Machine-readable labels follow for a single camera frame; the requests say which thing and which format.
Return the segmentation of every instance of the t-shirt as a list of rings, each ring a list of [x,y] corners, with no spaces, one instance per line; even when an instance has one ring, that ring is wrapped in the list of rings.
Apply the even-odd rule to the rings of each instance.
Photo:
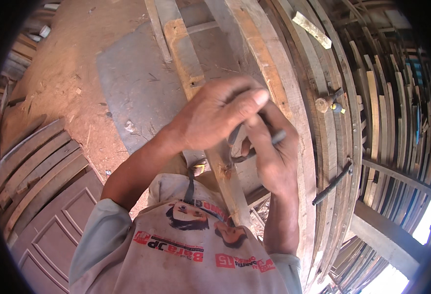
[[[219,193],[162,173],[149,207],[131,221],[111,199],[99,201],[71,263],[71,293],[301,293],[300,260],[268,255],[247,227],[231,227]]]

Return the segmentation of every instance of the printed face on shirt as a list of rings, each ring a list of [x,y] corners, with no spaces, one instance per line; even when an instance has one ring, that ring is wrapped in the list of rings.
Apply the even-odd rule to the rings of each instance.
[[[240,248],[248,238],[245,228],[240,227],[229,227],[221,221],[214,223],[215,234],[222,238],[225,246],[229,248]]]
[[[170,226],[183,231],[209,229],[206,213],[187,203],[178,201],[170,209],[166,216],[170,219]]]

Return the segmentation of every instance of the sleeve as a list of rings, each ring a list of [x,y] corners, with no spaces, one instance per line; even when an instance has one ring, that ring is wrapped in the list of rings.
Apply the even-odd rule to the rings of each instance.
[[[100,200],[90,217],[72,257],[69,285],[116,250],[126,239],[132,225],[126,209],[111,199]]]
[[[291,254],[270,254],[271,260],[281,273],[289,294],[302,294],[300,280],[301,261]]]

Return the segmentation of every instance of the hand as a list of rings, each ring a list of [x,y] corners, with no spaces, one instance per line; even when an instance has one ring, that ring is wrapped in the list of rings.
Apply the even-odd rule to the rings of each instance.
[[[249,76],[212,80],[167,126],[180,149],[213,147],[236,126],[254,116],[269,100],[269,92]]]
[[[297,193],[297,151],[299,135],[281,110],[269,101],[259,112],[244,123],[248,137],[243,141],[241,154],[246,156],[253,144],[256,150],[256,167],[264,187],[279,196]],[[283,129],[286,138],[271,144],[271,133]]]

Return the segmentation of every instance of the man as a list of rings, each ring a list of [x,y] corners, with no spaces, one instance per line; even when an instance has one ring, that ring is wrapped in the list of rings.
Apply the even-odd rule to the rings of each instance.
[[[230,226],[212,171],[195,177],[183,202],[190,179],[181,151],[211,148],[240,123],[248,134],[241,153],[254,147],[271,192],[264,248],[247,228]],[[270,133],[282,129],[286,138],[273,146]],[[107,180],[72,259],[71,293],[301,293],[297,145],[254,79],[207,83]],[[147,188],[149,206],[131,221]]]

